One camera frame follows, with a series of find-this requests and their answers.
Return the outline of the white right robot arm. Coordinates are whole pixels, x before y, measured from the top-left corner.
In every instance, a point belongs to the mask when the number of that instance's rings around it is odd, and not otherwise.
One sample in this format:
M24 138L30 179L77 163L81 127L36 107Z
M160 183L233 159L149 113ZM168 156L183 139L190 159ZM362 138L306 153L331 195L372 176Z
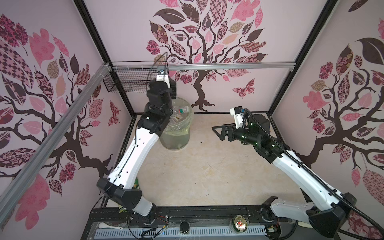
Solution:
M349 218L357 199L325 183L293 151L271 136L254 115L244 118L243 114L238 114L234 118L233 124L212 128L219 139L253 146L262 158L289 176L311 199L309 204L297 204L276 198L269 206L273 214L308 223L322 236L333 238Z

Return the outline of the clear bottle green cap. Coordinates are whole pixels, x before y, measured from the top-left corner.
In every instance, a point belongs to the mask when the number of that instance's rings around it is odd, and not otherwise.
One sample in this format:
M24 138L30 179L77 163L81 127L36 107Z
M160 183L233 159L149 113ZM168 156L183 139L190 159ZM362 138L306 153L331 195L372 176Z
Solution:
M189 112L190 112L190 107L189 106L175 107L173 109L173 115L188 114Z

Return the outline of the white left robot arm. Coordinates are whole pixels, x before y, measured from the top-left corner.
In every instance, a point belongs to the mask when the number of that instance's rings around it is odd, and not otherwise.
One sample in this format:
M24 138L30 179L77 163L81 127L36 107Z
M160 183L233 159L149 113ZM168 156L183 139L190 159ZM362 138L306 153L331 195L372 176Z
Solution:
M130 146L109 176L98 180L97 187L110 200L151 221L156 206L143 196L141 190L134 189L134 183L149 151L170 123L176 82L168 76L158 76L149 82L147 97L149 102Z

